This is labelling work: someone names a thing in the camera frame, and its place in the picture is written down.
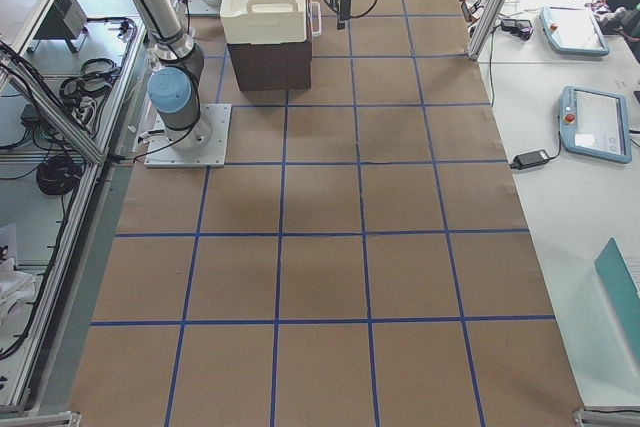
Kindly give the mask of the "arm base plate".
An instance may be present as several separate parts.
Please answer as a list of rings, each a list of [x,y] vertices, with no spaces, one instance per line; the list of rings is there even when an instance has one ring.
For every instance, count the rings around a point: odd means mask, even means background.
[[[161,133],[150,138],[151,153],[143,159],[149,168],[199,168],[225,165],[231,121],[230,104],[202,104],[201,117],[188,136],[181,138],[177,131],[165,132],[164,122],[156,115],[153,128]]]

